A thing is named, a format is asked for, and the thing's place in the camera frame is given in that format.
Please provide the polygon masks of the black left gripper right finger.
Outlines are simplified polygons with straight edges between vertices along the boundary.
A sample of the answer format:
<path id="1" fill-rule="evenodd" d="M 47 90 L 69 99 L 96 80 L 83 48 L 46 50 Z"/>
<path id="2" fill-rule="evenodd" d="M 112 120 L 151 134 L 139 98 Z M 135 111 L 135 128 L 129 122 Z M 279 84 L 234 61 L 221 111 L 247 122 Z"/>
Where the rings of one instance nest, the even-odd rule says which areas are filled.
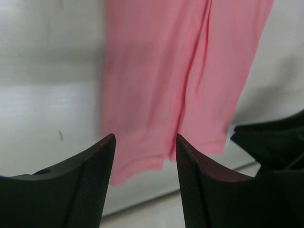
<path id="1" fill-rule="evenodd" d="M 303 171 L 251 177 L 231 170 L 176 137 L 176 162 L 188 228 L 301 228 Z"/>

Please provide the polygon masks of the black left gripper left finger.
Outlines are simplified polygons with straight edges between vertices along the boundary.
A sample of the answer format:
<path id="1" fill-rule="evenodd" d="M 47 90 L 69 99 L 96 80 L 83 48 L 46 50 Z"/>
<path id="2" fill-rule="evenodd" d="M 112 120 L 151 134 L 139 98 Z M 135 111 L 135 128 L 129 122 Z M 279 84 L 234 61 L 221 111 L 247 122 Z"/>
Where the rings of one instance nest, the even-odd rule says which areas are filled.
<path id="1" fill-rule="evenodd" d="M 114 160 L 109 134 L 85 151 L 34 174 L 0 179 L 3 228 L 97 228 Z"/>

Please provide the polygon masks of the light pink t shirt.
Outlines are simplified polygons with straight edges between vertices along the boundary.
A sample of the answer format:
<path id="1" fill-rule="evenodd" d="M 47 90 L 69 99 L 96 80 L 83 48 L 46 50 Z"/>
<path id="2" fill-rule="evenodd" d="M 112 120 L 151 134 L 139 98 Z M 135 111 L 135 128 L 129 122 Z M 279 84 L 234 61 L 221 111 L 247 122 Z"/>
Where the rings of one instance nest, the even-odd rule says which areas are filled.
<path id="1" fill-rule="evenodd" d="M 101 129 L 117 144 L 110 183 L 174 161 L 182 134 L 223 151 L 271 0 L 107 0 Z"/>

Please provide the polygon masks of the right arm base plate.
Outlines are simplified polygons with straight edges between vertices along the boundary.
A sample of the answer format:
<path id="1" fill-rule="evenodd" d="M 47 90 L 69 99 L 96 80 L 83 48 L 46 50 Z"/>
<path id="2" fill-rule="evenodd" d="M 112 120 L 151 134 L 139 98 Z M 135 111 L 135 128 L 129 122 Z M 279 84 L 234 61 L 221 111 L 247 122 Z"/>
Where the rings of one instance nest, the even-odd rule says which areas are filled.
<path id="1" fill-rule="evenodd" d="M 304 169 L 304 112 L 281 120 L 238 125 L 231 141 L 261 165 L 262 172 Z"/>

